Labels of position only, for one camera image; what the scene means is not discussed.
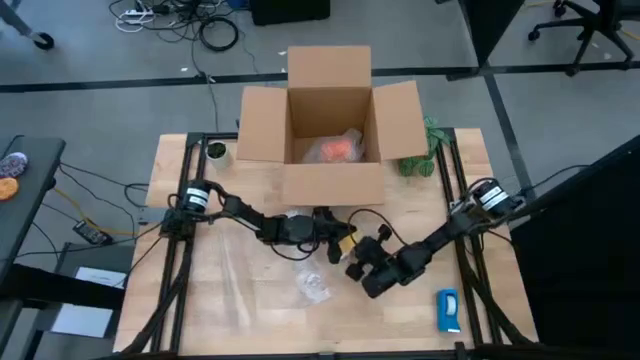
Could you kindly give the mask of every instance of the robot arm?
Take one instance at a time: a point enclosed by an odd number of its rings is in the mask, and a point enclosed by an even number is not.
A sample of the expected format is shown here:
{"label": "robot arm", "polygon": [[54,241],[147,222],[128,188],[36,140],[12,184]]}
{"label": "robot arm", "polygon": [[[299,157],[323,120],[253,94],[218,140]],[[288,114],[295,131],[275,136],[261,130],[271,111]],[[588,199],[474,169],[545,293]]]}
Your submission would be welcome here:
{"label": "robot arm", "polygon": [[[205,214],[211,191],[215,192],[222,211]],[[162,229],[166,231],[163,234],[161,230],[162,235],[192,235],[197,222],[211,224],[220,218],[228,218],[253,231],[256,238],[266,245],[299,246],[325,242],[332,264],[338,263],[342,256],[340,240],[357,230],[353,225],[338,221],[328,207],[314,208],[313,216],[265,216],[244,203],[240,197],[227,193],[220,184],[208,180],[191,181],[185,197],[180,201],[180,209],[172,210],[165,216]]]}
{"label": "robot arm", "polygon": [[[362,279],[362,286],[371,298],[378,297],[396,283],[408,285],[424,273],[433,254],[446,244],[460,236],[480,234],[499,226],[521,204],[522,201],[509,196],[496,180],[486,180],[475,188],[472,186],[471,191],[452,207],[447,222],[422,241],[389,254],[382,248],[382,242],[390,235],[390,231],[384,229],[386,226],[379,230],[378,240],[363,238],[355,248],[358,262],[347,268],[347,275],[355,281]],[[366,276],[365,265],[372,267]]]}

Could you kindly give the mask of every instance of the black monitor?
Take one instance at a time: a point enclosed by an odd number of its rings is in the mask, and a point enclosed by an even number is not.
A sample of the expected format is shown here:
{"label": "black monitor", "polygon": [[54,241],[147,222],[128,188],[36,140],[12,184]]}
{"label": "black monitor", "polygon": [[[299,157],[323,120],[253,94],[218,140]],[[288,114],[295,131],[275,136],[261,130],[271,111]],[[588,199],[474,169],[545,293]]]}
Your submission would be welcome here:
{"label": "black monitor", "polygon": [[640,136],[535,200],[512,239],[540,341],[637,351]]}

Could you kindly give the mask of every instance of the open cardboard box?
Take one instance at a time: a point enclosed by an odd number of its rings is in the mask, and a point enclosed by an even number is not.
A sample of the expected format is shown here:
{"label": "open cardboard box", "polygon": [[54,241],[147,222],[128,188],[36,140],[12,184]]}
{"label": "open cardboard box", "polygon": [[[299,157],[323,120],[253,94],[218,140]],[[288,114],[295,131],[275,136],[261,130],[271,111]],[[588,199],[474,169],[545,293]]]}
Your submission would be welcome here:
{"label": "open cardboard box", "polygon": [[[287,89],[247,86],[238,159],[283,163],[287,205],[384,202],[382,161],[424,155],[427,140],[415,81],[371,87],[366,46],[290,47]],[[360,163],[301,164],[322,136],[363,133]]]}

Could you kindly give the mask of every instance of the box flap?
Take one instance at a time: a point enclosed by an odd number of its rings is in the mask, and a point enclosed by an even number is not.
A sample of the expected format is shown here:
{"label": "box flap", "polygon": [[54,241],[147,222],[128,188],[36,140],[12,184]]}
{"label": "box flap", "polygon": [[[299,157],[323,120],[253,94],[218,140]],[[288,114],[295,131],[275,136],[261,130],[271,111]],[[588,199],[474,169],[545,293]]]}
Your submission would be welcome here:
{"label": "box flap", "polygon": [[285,161],[288,112],[286,89],[245,87],[238,133],[238,159]]}
{"label": "box flap", "polygon": [[289,88],[371,86],[368,46],[292,46],[288,63]]}
{"label": "box flap", "polygon": [[379,163],[290,164],[284,166],[282,203],[301,206],[384,203]]}
{"label": "box flap", "polygon": [[373,89],[373,111],[382,160],[427,153],[427,136],[415,81]]}

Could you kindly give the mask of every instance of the plastic bag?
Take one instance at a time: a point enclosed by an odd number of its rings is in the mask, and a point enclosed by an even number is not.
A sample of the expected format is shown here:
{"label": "plastic bag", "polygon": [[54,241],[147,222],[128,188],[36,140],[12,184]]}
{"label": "plastic bag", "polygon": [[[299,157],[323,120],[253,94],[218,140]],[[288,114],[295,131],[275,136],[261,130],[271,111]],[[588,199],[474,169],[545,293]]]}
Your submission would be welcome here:
{"label": "plastic bag", "polygon": [[302,158],[304,164],[359,162],[364,154],[362,133],[349,129],[341,136],[317,138]]}
{"label": "plastic bag", "polygon": [[293,266],[296,270],[298,289],[312,305],[321,303],[331,297],[331,292],[325,285],[320,270],[313,259],[295,261]]}
{"label": "plastic bag", "polygon": [[[310,215],[310,209],[293,208],[285,214],[287,217],[296,215]],[[282,249],[288,256],[301,258],[305,253],[298,251],[295,247],[287,247]],[[298,290],[307,298],[310,305],[321,303],[331,297],[331,292],[325,285],[324,279],[313,257],[309,257],[303,261],[293,261],[293,269],[296,273],[296,285]]]}

